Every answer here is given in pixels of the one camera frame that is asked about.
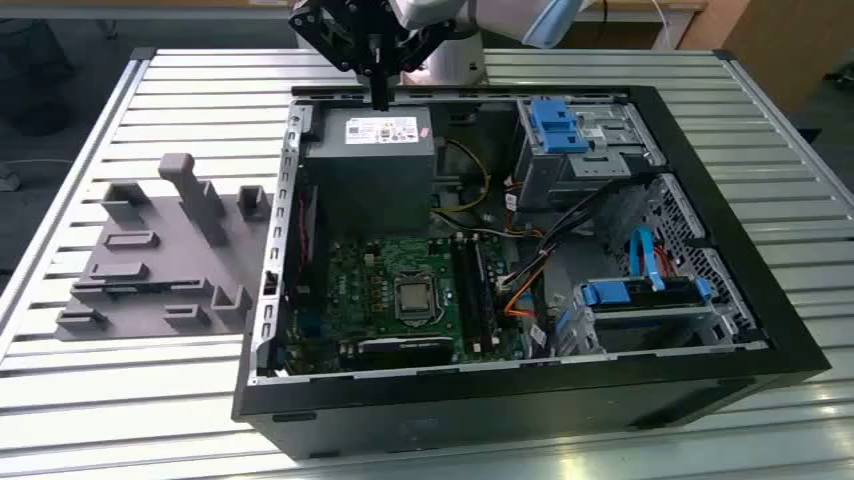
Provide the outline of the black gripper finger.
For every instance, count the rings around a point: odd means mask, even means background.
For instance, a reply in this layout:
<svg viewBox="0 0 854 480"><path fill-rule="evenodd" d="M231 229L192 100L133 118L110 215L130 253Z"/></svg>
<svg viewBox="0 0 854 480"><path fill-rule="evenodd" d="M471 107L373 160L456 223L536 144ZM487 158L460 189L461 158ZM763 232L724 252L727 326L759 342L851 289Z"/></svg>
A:
<svg viewBox="0 0 854 480"><path fill-rule="evenodd" d="M383 38L383 110L393 100L395 77L412 72L441 43L441 26L429 25L401 40L397 34Z"/></svg>
<svg viewBox="0 0 854 480"><path fill-rule="evenodd" d="M348 33L320 7L297 1L288 24L301 39L343 72L352 71L369 89L372 108L383 110L383 34Z"/></svg>

